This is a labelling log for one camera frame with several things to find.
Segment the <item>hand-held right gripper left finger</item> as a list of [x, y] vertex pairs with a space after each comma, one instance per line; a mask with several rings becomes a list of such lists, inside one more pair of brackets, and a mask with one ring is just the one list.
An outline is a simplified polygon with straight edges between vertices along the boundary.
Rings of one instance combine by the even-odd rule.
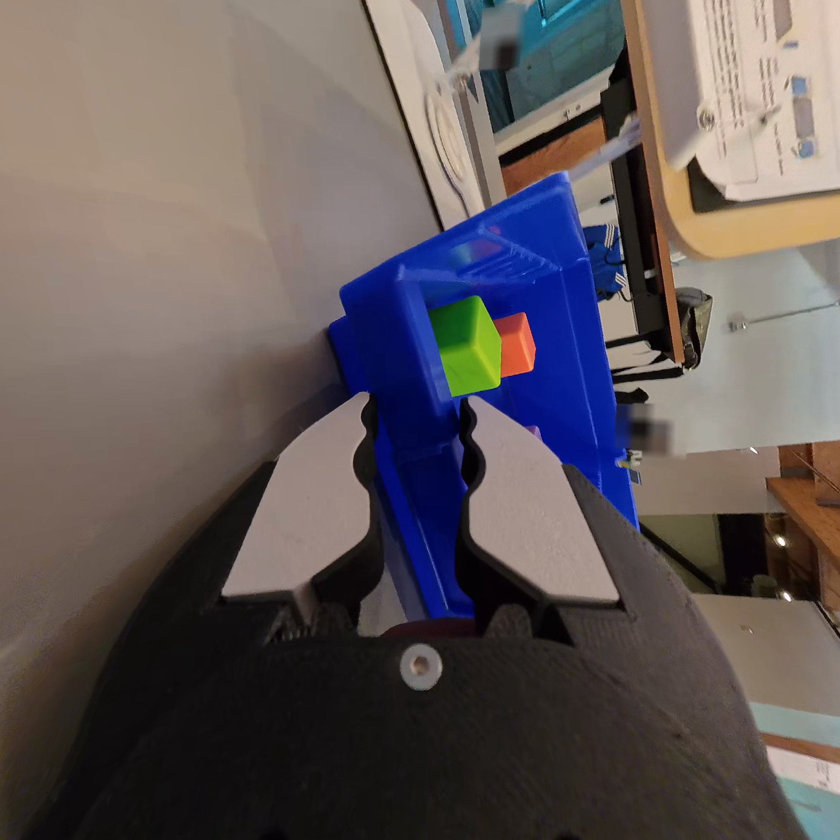
[[333, 606], [359, 622], [385, 569], [378, 420], [375, 397], [360, 392], [280, 453], [222, 587], [225, 603], [276, 602], [305, 624]]

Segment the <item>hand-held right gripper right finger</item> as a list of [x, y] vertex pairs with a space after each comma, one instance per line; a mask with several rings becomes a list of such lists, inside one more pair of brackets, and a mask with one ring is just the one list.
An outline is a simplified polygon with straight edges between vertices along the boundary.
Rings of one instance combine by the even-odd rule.
[[475, 611], [615, 607], [620, 595], [563, 462], [482, 398], [460, 405], [456, 580]]

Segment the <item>blue plastic bin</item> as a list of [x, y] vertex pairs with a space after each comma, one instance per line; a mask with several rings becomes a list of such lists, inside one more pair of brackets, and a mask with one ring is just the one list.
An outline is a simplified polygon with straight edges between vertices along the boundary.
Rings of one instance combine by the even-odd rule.
[[577, 468], [638, 529], [628, 470], [617, 462], [616, 402], [585, 237], [572, 187], [550, 175], [373, 268], [340, 289], [329, 339], [350, 394], [374, 394], [374, 445], [386, 511], [431, 618], [472, 617], [455, 578], [466, 486], [459, 399], [448, 389], [428, 313], [477, 296], [493, 319], [523, 312], [531, 372], [479, 396]]

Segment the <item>green cube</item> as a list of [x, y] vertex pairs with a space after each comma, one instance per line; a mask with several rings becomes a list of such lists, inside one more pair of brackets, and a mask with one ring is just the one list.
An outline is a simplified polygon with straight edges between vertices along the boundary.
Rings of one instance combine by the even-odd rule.
[[501, 337], [483, 300], [467, 297], [428, 312], [453, 397], [501, 383]]

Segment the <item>grey desk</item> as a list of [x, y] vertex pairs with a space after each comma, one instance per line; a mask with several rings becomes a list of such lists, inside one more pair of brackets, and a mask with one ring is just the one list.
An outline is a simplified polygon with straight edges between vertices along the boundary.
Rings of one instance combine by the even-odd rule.
[[438, 231], [361, 2], [2, 2], [2, 838], [142, 595]]

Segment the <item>orange cube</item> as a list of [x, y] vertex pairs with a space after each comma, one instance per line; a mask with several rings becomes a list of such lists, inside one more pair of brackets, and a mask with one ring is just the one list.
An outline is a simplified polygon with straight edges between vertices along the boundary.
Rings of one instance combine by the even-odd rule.
[[493, 321], [500, 336], [500, 377], [523, 375], [533, 370], [536, 361], [534, 342], [525, 312]]

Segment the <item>olive bag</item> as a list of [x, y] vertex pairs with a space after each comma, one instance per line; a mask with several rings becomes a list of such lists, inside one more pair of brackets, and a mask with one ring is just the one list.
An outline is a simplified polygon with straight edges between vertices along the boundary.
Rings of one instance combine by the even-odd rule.
[[703, 290], [694, 287], [675, 289], [679, 330], [684, 353], [682, 368], [695, 370], [700, 362], [711, 322], [713, 299]]

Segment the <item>blue jacket with white stripes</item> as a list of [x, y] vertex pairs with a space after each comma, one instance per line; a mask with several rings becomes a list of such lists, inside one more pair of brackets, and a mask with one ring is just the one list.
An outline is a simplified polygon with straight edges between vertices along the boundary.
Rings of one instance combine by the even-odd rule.
[[598, 302], [621, 296], [627, 288], [627, 277], [618, 226], [587, 226], [583, 235]]

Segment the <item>black framed table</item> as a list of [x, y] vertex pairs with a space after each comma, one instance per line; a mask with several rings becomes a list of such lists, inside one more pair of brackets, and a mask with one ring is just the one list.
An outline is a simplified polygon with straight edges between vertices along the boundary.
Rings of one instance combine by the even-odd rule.
[[[630, 123], [638, 117], [626, 40], [601, 94], [600, 106], [608, 141], [628, 132]], [[636, 334], [612, 339], [607, 348], [621, 349], [646, 343], [656, 353], [654, 361], [672, 363], [678, 373], [645, 371], [635, 374], [636, 381], [674, 379], [684, 372], [684, 342], [667, 240], [665, 234], [658, 231], [641, 142], [617, 156], [610, 163], [610, 169]]]

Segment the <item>wooden table with rounded edge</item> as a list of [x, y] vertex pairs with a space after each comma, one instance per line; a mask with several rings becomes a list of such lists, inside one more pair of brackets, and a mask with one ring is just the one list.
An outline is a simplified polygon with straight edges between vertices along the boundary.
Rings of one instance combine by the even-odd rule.
[[651, 29], [643, 2], [622, 1], [628, 58], [641, 121], [649, 194], [659, 236], [693, 259], [729, 259], [799, 248], [839, 236], [839, 196], [818, 193], [764, 205], [696, 213], [686, 171], [662, 147], [660, 95], [650, 66]]

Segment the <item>white panel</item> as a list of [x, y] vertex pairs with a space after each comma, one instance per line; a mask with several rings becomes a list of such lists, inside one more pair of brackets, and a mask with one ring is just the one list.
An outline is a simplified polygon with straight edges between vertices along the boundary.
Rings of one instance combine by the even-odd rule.
[[460, 58], [465, 2], [365, 1], [376, 44], [438, 224], [449, 229], [506, 198], [480, 74]]

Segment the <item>white printed paper sheet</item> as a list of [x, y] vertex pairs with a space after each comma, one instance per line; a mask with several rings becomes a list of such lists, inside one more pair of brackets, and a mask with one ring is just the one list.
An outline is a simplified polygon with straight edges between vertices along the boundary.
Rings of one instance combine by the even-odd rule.
[[695, 163], [725, 203], [838, 193], [838, 7], [664, 3], [668, 164]]

